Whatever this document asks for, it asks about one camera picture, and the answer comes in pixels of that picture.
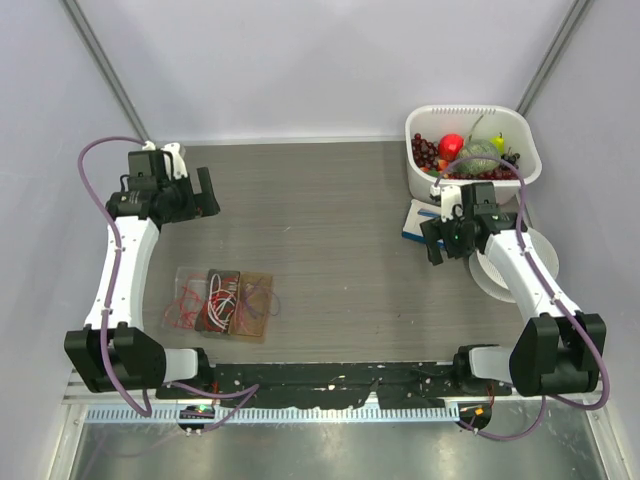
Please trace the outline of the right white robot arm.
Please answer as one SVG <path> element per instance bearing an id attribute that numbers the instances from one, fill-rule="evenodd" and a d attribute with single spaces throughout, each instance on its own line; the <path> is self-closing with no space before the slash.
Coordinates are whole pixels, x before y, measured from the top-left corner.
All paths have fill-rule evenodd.
<path id="1" fill-rule="evenodd" d="M 511 347 L 460 348 L 451 371 L 457 391 L 472 395 L 488 380 L 512 385 L 523 396 L 592 392 L 605 386 L 602 354 L 606 325 L 587 314 L 555 282 L 534 249 L 522 216 L 504 212 L 490 182 L 433 186 L 437 219 L 421 223 L 428 260 L 481 253 L 506 283 L 524 321 Z"/>

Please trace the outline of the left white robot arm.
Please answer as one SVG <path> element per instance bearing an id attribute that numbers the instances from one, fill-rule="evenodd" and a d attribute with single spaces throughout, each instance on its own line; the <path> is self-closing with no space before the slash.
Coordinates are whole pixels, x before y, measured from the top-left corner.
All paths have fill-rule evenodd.
<path id="1" fill-rule="evenodd" d="M 92 393 L 160 390 L 190 398 L 213 389 L 214 372 L 200 347 L 169 349 L 144 331 L 143 296 L 149 263 L 166 224 L 219 213 L 210 174 L 196 173 L 194 191 L 178 143 L 148 142 L 128 155 L 120 188 L 99 205 L 107 218 L 108 244 L 96 298 L 80 330 L 67 332 L 64 350 Z"/>

